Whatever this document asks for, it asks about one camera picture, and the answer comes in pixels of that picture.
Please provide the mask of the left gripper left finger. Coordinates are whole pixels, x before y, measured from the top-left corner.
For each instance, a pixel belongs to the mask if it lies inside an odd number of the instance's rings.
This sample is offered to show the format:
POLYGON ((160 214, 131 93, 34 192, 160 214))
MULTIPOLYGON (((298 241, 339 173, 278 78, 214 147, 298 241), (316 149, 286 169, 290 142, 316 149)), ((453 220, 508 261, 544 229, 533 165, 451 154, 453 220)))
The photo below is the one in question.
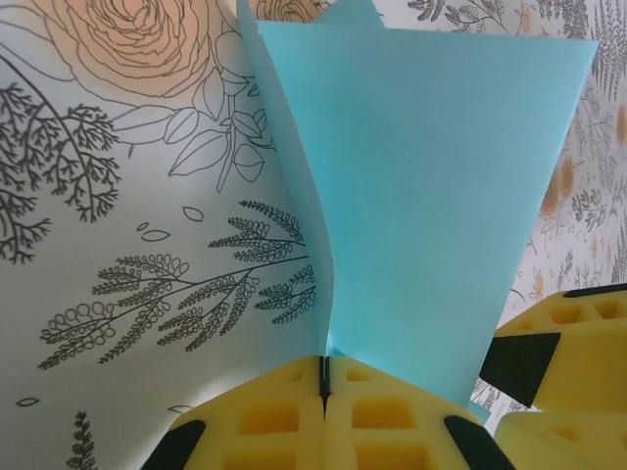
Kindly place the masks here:
POLYGON ((147 469, 322 469, 327 358, 308 355, 181 414, 147 469))

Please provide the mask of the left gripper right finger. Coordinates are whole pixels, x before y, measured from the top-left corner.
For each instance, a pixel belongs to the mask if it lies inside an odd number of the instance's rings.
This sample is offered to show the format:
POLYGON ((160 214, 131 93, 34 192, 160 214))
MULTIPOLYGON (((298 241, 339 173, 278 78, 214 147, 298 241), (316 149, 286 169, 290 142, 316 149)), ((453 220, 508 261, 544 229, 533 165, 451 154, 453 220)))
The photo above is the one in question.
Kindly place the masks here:
POLYGON ((346 356, 325 359, 327 469, 508 469, 466 408, 346 356))

